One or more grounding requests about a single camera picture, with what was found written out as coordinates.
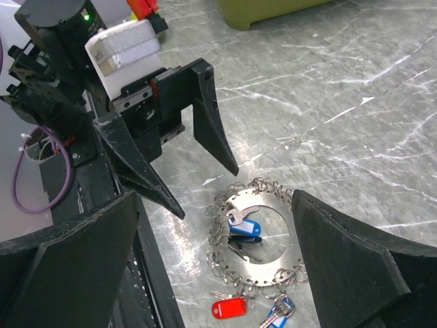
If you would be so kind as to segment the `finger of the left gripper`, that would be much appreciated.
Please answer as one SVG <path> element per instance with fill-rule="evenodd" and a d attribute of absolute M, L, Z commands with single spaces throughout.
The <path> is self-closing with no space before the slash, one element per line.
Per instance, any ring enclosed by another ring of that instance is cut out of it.
<path fill-rule="evenodd" d="M 109 112 L 96 118 L 93 125 L 119 183 L 161 205 L 179 219 L 185 218 L 178 201 L 138 149 L 121 114 Z"/>
<path fill-rule="evenodd" d="M 193 134 L 224 168 L 234 176 L 239 173 L 235 156 L 228 143 L 223 127 L 216 88 L 214 68 L 204 59 L 191 67 L 195 91 L 193 92 Z"/>

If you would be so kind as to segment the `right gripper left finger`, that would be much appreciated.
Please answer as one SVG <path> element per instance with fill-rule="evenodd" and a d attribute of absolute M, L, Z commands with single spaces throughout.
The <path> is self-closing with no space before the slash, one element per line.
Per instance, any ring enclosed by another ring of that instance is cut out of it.
<path fill-rule="evenodd" d="M 137 223 L 129 191 L 1 242 L 1 326 L 107 327 Z"/>

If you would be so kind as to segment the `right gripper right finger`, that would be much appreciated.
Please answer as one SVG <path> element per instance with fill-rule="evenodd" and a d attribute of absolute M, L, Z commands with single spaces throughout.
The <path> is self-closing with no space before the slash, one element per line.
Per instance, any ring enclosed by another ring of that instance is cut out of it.
<path fill-rule="evenodd" d="M 292 213 L 321 327 L 435 327 L 436 248 L 295 190 Z"/>

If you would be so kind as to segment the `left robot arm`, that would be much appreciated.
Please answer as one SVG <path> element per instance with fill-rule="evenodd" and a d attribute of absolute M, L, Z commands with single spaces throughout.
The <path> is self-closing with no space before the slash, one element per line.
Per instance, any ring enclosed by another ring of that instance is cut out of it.
<path fill-rule="evenodd" d="M 213 66 L 196 59 L 167 68 L 159 37 L 167 30 L 155 1 L 130 1 L 133 20 L 107 27 L 91 1 L 1 2 L 1 100 L 64 165 L 48 209 L 69 193 L 106 199 L 120 185 L 165 207 L 184 211 L 152 161 L 184 130 L 193 110 L 193 135 L 232 174 L 239 167 L 228 143 L 216 98 Z"/>

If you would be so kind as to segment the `metal disc keyring organizer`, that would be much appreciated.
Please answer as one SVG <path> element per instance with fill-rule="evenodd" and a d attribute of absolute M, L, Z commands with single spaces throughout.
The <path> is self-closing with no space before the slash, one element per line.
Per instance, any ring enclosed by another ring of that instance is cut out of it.
<path fill-rule="evenodd" d="M 248 218 L 260 224 L 262 232 L 259 236 L 262 237 L 262 242 L 245 244 L 243 247 L 254 256 L 261 259 L 254 248 L 269 241 L 267 233 L 272 229 L 269 223 L 262 224 L 256 219 L 255 214 L 265 210 L 278 215 L 287 228 L 284 244 L 280 248 L 281 255 L 270 262 L 245 262 L 227 246 L 229 236 L 242 235 L 230 231 L 227 212 L 232 208 L 244 210 L 252 206 L 260 207 L 258 212 L 250 214 Z M 308 275 L 294 227 L 291 189 L 266 178 L 254 178 L 249 184 L 235 182 L 228 186 L 226 192 L 214 198 L 213 205 L 206 212 L 212 219 L 206 261 L 216 277 L 252 297 L 269 289 L 273 289 L 274 293 L 283 292 L 289 285 L 307 282 Z"/>

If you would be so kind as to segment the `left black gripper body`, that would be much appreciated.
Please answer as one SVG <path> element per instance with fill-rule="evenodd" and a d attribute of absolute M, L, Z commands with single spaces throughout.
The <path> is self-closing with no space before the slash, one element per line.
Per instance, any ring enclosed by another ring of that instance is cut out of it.
<path fill-rule="evenodd" d="M 152 79 L 172 74 L 161 68 L 121 88 L 121 95 L 109 101 L 109 110 L 120 113 L 140 153 L 148 161 L 162 154 L 162 145 L 185 131 L 182 115 L 164 119 L 152 88 Z"/>

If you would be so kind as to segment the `red key tag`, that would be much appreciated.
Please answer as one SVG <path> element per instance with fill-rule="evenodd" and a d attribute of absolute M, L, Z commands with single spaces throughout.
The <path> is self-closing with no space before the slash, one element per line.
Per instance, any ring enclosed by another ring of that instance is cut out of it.
<path fill-rule="evenodd" d="M 243 316 L 255 305 L 255 298 L 244 292 L 225 294 L 213 290 L 210 295 L 216 298 L 211 306 L 211 313 L 218 320 Z"/>

